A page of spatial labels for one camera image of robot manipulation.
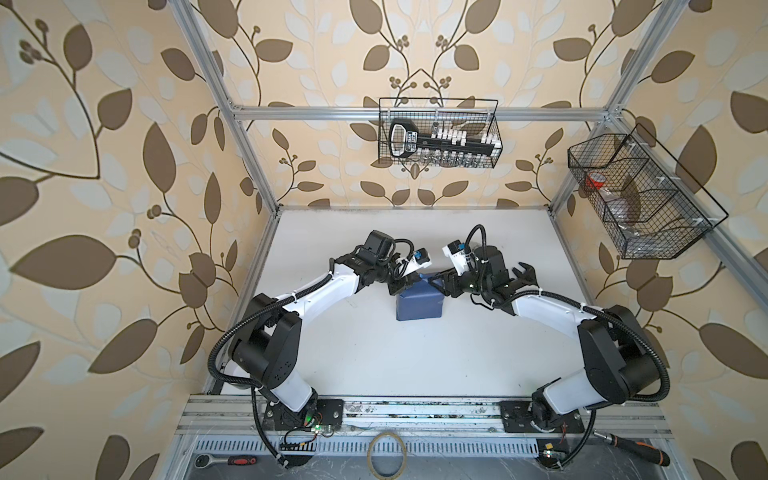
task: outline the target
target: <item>black handle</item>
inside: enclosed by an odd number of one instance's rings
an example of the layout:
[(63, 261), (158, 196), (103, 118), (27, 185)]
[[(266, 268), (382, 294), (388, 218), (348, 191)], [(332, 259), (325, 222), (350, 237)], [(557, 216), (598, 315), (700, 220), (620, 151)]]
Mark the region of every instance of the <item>black handle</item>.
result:
[(632, 442), (631, 440), (623, 439), (620, 436), (611, 434), (611, 445), (617, 449), (626, 450), (632, 452), (643, 460), (648, 460), (656, 465), (666, 467), (670, 464), (670, 457), (664, 450), (656, 449), (648, 444), (642, 442)]
[(253, 455), (235, 455), (227, 459), (227, 465), (253, 465), (256, 457)]

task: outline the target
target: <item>wire basket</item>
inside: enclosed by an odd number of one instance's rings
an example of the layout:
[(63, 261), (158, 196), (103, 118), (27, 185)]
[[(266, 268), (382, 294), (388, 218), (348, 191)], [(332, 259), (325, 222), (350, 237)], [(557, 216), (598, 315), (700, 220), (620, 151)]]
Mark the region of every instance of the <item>wire basket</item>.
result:
[(379, 158), (403, 166), (493, 168), (504, 149), (496, 100), (380, 98)]
[[(650, 155), (652, 147), (669, 157), (673, 174)], [(641, 124), (629, 134), (603, 134), (569, 148), (568, 168), (624, 259), (676, 258), (728, 218)]]

